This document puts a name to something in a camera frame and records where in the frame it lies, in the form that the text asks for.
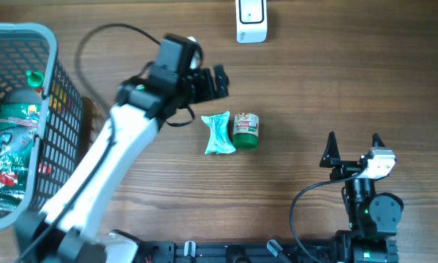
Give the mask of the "green lid jar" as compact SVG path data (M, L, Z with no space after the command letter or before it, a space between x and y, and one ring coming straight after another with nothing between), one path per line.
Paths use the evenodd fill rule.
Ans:
M258 146L259 117L253 113L239 113L233 122L233 145L240 149Z

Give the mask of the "teal tissue packet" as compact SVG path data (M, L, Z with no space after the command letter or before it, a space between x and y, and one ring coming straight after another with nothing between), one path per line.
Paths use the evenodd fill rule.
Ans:
M205 154L229 154L236 151L228 134L230 112L211 116L202 116L201 120L210 129L210 137Z

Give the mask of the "green cap sauce bottle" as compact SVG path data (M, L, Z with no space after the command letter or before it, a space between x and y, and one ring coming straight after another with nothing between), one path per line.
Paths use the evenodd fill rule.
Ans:
M43 73L28 70L26 72L26 79L28 86L38 95L40 95L44 91L43 83L45 80L45 76Z

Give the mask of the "green 3M gloves packet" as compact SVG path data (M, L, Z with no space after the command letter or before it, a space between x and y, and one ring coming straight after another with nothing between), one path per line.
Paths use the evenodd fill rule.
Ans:
M23 200L40 104L3 104L0 110L0 213Z

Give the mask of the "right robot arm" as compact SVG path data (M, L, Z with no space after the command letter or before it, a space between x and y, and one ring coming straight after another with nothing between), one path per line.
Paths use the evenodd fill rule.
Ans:
M328 135L320 166L331 168L330 182L341 181L342 200L350 228L339 230L330 241L329 262L394 263L399 261L396 241L404 203L392 193L378 193L375 183L389 176L396 155L378 134L357 161L341 159L334 132Z

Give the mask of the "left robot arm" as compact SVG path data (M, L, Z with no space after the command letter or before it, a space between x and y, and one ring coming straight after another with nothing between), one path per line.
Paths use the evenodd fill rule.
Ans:
M132 163L180 109L222 99L229 77L205 68L193 38L167 34L154 61L123 81L101 132L70 179L38 212L15 222L20 262L136 262L148 252L125 232L97 234L108 202Z

